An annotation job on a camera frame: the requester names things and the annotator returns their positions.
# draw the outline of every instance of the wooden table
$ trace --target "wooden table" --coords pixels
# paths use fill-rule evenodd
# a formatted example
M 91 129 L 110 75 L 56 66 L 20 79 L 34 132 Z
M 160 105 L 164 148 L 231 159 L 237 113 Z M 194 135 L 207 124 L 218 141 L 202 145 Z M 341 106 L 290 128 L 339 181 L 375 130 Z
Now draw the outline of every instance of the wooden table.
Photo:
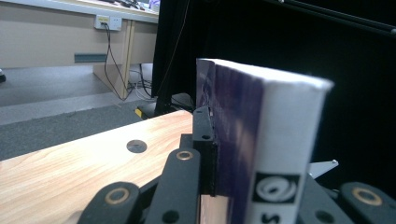
M 180 135 L 191 132 L 192 115 L 177 111 L 0 161 L 0 223 L 76 223 L 102 187 L 141 187 L 160 175 Z M 130 152 L 135 139 L 148 149 Z

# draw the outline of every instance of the black backdrop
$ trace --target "black backdrop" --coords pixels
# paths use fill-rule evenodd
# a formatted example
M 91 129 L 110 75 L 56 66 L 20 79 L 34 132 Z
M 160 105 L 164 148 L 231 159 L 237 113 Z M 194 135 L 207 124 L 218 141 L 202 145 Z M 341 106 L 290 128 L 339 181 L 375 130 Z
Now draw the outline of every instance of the black backdrop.
M 162 1 L 159 35 L 161 16 L 167 13 L 163 2 L 168 1 Z M 375 11 L 370 11 L 365 6 L 371 1 L 342 7 L 343 1 L 339 2 L 344 12 L 370 15 L 370 19 L 396 25 L 395 18 L 387 14 L 394 11 L 392 8 L 378 10 L 380 5 L 376 5 Z M 312 161 L 336 159 L 340 166 L 320 177 L 318 182 L 338 189 L 347 181 L 360 181 L 396 198 L 394 37 L 258 0 L 191 0 L 187 18 L 182 33 L 185 36 L 177 45 L 171 67 L 174 70 L 168 74 L 168 94 L 184 91 L 194 97 L 197 57 L 221 58 L 328 78 L 335 86 L 324 106 Z M 179 30 L 168 28 L 164 32 L 173 32 L 175 38 Z M 158 41 L 156 48 L 164 43 Z M 171 43 L 166 42 L 168 50 L 173 52 Z M 154 83 L 163 80 L 163 74 L 153 77 Z

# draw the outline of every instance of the electrical outlet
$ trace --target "electrical outlet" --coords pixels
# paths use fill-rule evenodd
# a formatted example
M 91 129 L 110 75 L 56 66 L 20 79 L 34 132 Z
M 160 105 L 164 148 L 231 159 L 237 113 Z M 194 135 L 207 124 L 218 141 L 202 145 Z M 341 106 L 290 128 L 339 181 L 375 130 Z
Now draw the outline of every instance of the electrical outlet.
M 110 17 L 96 15 L 95 23 L 94 23 L 93 27 L 95 27 L 96 29 L 106 29 L 106 27 L 102 24 L 102 22 L 105 22 L 105 23 L 107 23 L 108 26 L 110 26 Z
M 110 30 L 120 31 L 122 26 L 122 19 L 119 17 L 110 17 Z

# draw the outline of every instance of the white book spine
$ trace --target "white book spine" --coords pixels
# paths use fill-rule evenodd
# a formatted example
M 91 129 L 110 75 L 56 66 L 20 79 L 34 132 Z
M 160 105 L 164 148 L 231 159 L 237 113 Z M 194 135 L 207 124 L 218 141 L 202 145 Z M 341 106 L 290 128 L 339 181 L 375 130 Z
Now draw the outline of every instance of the white book spine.
M 263 82 L 245 223 L 294 223 L 322 106 L 332 83 Z

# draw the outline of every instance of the book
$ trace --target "book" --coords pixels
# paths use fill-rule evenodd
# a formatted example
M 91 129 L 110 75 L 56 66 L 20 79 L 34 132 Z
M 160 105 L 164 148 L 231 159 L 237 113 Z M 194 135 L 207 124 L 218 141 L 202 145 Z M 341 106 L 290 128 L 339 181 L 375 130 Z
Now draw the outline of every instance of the book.
M 216 197 L 202 223 L 294 223 L 327 79 L 197 59 L 197 107 L 207 105 L 218 145 Z

